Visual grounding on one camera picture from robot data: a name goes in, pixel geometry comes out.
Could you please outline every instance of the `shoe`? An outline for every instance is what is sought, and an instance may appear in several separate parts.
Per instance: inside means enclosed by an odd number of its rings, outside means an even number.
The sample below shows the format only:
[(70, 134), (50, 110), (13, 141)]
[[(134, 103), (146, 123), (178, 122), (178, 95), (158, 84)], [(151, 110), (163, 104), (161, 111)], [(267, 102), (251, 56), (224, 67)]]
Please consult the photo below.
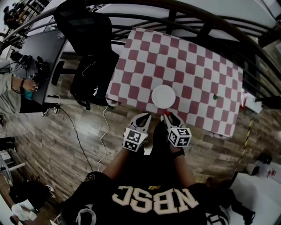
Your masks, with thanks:
[[(61, 96), (60, 95), (55, 95), (55, 96), (53, 96), (54, 98), (61, 98)], [(61, 104), (56, 104), (57, 106), (56, 107), (54, 107), (54, 113), (55, 114), (58, 114), (59, 112), (60, 112), (60, 105)]]
[(46, 186), (49, 188), (50, 192), (54, 192), (54, 188), (52, 186), (50, 185), (46, 185)]
[(50, 109), (47, 109), (45, 112), (42, 112), (42, 117), (45, 117)]

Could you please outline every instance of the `railing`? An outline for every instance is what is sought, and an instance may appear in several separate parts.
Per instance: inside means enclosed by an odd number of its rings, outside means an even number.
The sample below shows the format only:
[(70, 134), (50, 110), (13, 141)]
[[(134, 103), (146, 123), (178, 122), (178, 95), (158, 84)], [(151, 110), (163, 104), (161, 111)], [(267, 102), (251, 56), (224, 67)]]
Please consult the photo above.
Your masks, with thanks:
[[(279, 81), (281, 83), (280, 71), (273, 64), (267, 53), (249, 37), (252, 36), (259, 38), (269, 32), (271, 28), (238, 18), (217, 16), (203, 9), (179, 1), (135, 0), (132, 3), (128, 0), (86, 0), (87, 6), (94, 4), (114, 3), (137, 4), (165, 8), (169, 9), (169, 16), (167, 18), (155, 18), (151, 16), (136, 15), (130, 13), (106, 13), (106, 15), (111, 18), (133, 18), (147, 21), (131, 26), (113, 24), (112, 28), (118, 30), (112, 32), (112, 41), (126, 39), (133, 27), (153, 29), (160, 32), (166, 32), (168, 34), (172, 34), (172, 32), (177, 29), (189, 31), (195, 34), (196, 37), (180, 36), (180, 38), (202, 45), (242, 67), (244, 70), (243, 87), (257, 99), (281, 94), (281, 89), (279, 88), (278, 84)], [(9, 34), (4, 39), (4, 41), (8, 41), (11, 44), (17, 44), (18, 42), (21, 42), (23, 40), (22, 38), (14, 37), (13, 39), (11, 39), (11, 37), (20, 32), (23, 28), (29, 27), (36, 21), (53, 15), (55, 10), (56, 8), (48, 10), (36, 16), (34, 19), (26, 22), (14, 32)], [(29, 32), (52, 24), (55, 24), (55, 22), (49, 22), (44, 25), (32, 28), (31, 30), (29, 30)], [(210, 32), (213, 29), (226, 32), (227, 34), (238, 40), (238, 42), (226, 41), (211, 36)], [(267, 65), (267, 67), (273, 71), (274, 77), (269, 76), (264, 71), (262, 71), (259, 66), (257, 66), (256, 56), (258, 56)]]

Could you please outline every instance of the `white paper plate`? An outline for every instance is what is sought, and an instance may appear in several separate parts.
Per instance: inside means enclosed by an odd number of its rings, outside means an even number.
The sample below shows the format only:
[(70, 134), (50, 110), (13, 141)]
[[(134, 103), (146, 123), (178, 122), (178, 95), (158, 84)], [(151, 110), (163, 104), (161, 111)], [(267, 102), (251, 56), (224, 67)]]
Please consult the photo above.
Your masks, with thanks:
[(170, 108), (175, 100), (175, 91), (168, 85), (159, 85), (154, 88), (152, 95), (152, 101), (160, 109)]

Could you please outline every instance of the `checkered tablecloth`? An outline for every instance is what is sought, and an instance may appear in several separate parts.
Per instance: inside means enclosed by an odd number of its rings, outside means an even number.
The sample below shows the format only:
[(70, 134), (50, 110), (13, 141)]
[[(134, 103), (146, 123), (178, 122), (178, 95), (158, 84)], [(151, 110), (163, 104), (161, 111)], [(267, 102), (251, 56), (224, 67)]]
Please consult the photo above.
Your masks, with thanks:
[[(160, 115), (168, 110), (186, 123), (231, 137), (239, 111), (243, 70), (218, 54), (175, 36), (132, 29), (106, 97)], [(157, 108), (152, 91), (176, 93), (170, 109)]]

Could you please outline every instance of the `office chair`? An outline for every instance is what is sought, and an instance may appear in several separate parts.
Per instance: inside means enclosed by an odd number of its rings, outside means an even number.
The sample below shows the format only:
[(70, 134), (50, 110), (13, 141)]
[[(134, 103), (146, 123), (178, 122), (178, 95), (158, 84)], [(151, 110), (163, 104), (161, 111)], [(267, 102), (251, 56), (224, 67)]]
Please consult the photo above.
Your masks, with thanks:
[(52, 84), (60, 74), (75, 74), (70, 93), (80, 105), (90, 110), (90, 103), (107, 105), (105, 94), (119, 59), (111, 47), (112, 25), (108, 16), (89, 12), (85, 1), (67, 0), (54, 14), (58, 29), (83, 58), (77, 68), (63, 69), (58, 63)]

